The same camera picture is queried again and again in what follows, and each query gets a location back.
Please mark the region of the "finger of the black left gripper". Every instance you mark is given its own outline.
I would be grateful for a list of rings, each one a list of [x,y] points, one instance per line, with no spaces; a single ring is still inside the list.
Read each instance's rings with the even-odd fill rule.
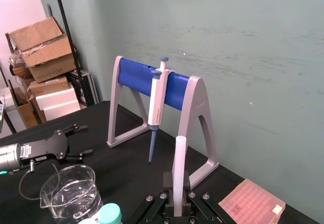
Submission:
[[[67,153],[64,160],[66,162],[82,163],[83,159],[89,156],[93,156],[93,149],[84,150],[78,153]]]
[[[73,126],[65,128],[62,131],[64,132],[66,137],[69,137],[69,136],[74,135],[76,133],[85,132],[87,130],[88,130],[87,125],[78,126],[77,124],[74,124]]]

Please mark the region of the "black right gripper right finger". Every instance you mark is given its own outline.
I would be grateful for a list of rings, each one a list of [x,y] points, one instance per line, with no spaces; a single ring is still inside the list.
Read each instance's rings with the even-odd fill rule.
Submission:
[[[190,186],[188,172],[184,174],[184,190],[188,214],[185,204],[182,205],[181,223],[227,223],[224,210],[216,203],[208,192],[196,194]]]

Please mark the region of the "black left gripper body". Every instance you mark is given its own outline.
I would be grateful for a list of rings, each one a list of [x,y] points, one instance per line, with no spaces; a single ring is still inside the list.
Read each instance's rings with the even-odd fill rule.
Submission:
[[[59,129],[50,138],[22,144],[19,155],[20,167],[26,168],[32,161],[38,163],[48,159],[64,159],[68,152],[69,136],[70,130]]]

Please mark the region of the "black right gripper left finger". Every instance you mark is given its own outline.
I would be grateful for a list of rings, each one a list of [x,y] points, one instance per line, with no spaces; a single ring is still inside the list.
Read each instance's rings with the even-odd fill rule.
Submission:
[[[172,215],[167,215],[173,190],[173,175],[171,172],[163,174],[163,191],[157,196],[147,194],[143,201],[131,215],[131,223],[172,223]]]

